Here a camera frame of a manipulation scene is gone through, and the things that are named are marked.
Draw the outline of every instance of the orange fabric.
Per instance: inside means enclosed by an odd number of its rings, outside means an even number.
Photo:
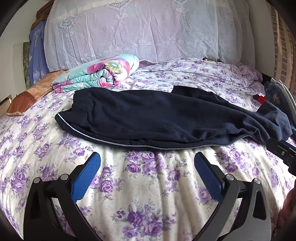
[[[17,95],[10,104],[6,114],[9,116],[23,115],[36,101],[52,91],[52,81],[62,73],[65,73],[65,70],[49,73],[30,89]]]

